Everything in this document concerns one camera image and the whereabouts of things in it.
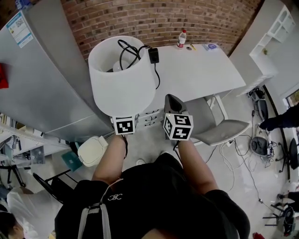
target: white lamp shade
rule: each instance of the white lamp shade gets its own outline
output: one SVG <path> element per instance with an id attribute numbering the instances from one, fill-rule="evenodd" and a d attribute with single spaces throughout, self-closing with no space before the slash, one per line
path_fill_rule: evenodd
<path id="1" fill-rule="evenodd" d="M 109 116 L 128 117 L 147 108 L 155 96 L 155 80 L 150 68 L 148 51 L 140 51 L 140 61 L 128 69 L 111 70 L 119 62 L 122 48 L 117 41 L 122 39 L 139 49 L 143 43 L 131 36 L 115 36 L 96 45 L 89 57 L 89 72 L 94 101 L 98 108 Z M 122 61 L 131 64 L 135 56 L 125 52 Z"/>

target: black t-shirt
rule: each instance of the black t-shirt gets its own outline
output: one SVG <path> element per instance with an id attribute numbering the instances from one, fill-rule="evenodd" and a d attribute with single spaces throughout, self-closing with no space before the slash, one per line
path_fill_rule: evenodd
<path id="1" fill-rule="evenodd" d="M 247 239 L 246 214 L 221 190 L 198 194 L 184 175 L 169 165 L 149 163 L 124 171 L 122 181 L 103 198 L 112 239 L 140 239 L 164 229 L 178 238 Z M 108 185 L 83 180 L 55 219 L 57 239 L 76 239 L 82 210 L 99 203 Z M 84 239 L 103 238 L 101 209 L 87 217 Z"/>

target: marker cube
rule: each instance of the marker cube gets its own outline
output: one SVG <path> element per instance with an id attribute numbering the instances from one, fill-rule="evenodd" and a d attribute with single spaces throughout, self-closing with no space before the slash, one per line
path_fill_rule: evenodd
<path id="1" fill-rule="evenodd" d="M 187 141 L 193 130 L 193 116 L 166 113 L 163 129 L 170 140 Z"/>
<path id="2" fill-rule="evenodd" d="M 125 118 L 112 117 L 115 134 L 133 134 L 138 123 L 138 114 Z"/>

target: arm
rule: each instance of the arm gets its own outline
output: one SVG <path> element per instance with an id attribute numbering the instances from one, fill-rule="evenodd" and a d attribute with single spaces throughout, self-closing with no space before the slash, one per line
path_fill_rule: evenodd
<path id="1" fill-rule="evenodd" d="M 121 176 L 126 144 L 121 135 L 115 135 L 99 162 L 92 180 L 113 184 Z"/>
<path id="2" fill-rule="evenodd" d="M 218 189 L 210 168 L 202 160 L 191 141 L 181 141 L 178 144 L 184 173 L 191 185 L 201 194 Z"/>

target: white desk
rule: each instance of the white desk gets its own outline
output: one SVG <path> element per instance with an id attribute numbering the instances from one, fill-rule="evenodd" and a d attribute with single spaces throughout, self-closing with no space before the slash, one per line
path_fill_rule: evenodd
<path id="1" fill-rule="evenodd" d="M 186 102 L 245 86 L 241 75 L 220 48 L 206 51 L 201 44 L 195 44 L 196 50 L 187 50 L 187 46 L 183 49 L 158 47 L 160 63 L 157 71 L 161 84 L 144 112 L 164 108 L 167 94 Z M 152 70 L 157 85 L 154 65 Z"/>

